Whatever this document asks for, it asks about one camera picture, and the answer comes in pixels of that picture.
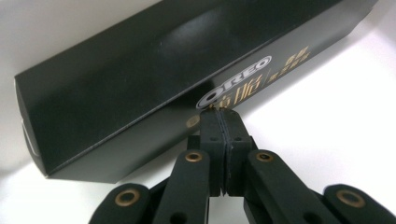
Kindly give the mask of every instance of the oreo box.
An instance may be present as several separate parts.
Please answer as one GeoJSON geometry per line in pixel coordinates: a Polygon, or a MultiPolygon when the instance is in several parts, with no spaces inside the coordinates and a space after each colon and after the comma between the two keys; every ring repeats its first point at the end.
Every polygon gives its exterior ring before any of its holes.
{"type": "Polygon", "coordinates": [[[347,35],[376,0],[172,0],[15,77],[49,178],[114,183],[347,35]]]}

